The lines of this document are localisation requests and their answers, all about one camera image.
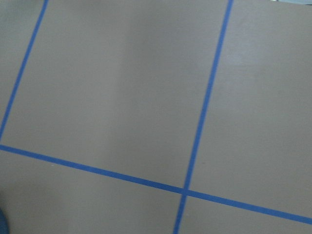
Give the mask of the dark blue saucepan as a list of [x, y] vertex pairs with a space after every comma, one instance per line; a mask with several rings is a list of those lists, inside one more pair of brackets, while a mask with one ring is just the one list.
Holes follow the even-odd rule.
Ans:
[[0, 210], [0, 234], [10, 234], [5, 214]]

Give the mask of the brown paper table mat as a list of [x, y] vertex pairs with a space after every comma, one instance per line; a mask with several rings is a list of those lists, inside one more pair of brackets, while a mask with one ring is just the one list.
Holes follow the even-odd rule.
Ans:
[[10, 234], [309, 234], [309, 0], [3, 0]]

